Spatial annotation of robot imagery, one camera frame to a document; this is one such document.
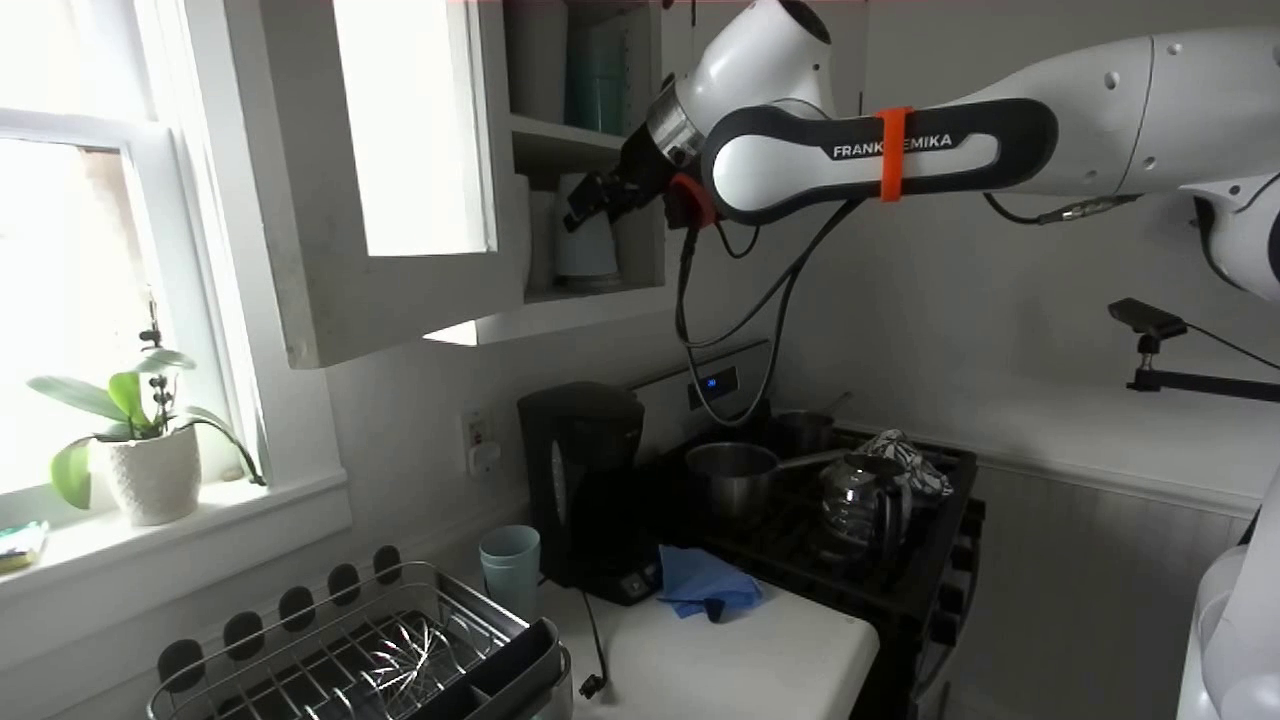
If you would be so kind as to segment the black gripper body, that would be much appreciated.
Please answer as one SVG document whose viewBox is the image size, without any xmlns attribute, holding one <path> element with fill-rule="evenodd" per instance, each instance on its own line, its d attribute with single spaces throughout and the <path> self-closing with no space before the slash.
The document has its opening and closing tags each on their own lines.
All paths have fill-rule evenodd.
<svg viewBox="0 0 1280 720">
<path fill-rule="evenodd" d="M 660 143 L 649 128 L 637 128 L 608 170 L 587 170 L 568 193 L 558 224 L 574 231 L 592 216 L 615 221 L 637 212 L 668 186 L 680 165 L 684 153 L 675 143 Z"/>
</svg>

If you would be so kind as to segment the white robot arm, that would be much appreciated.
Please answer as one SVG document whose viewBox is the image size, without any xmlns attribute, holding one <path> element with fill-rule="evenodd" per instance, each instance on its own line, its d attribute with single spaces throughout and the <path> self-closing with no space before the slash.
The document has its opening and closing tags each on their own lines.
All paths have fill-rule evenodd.
<svg viewBox="0 0 1280 720">
<path fill-rule="evenodd" d="M 625 216 L 675 176 L 744 224 L 828 200 L 1035 193 L 1062 208 L 1182 193 L 1217 275 L 1280 298 L 1280 29 L 1113 38 L 930 108 L 839 118 L 830 31 L 804 0 L 753 0 L 668 78 L 568 224 Z"/>
</svg>

